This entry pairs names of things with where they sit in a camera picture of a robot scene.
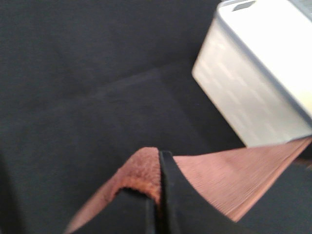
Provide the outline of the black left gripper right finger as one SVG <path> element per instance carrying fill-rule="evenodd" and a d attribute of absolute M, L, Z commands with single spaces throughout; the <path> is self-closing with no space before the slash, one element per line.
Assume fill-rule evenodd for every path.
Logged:
<path fill-rule="evenodd" d="M 238 227 L 190 185 L 169 151 L 159 153 L 166 234 L 236 234 Z"/>

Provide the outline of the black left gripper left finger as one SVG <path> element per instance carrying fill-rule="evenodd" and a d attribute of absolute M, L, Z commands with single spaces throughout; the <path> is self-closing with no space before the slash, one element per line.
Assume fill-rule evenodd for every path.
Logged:
<path fill-rule="evenodd" d="M 155 234 L 156 205 L 146 195 L 122 189 L 111 202 L 96 193 L 75 214 L 67 234 Z"/>

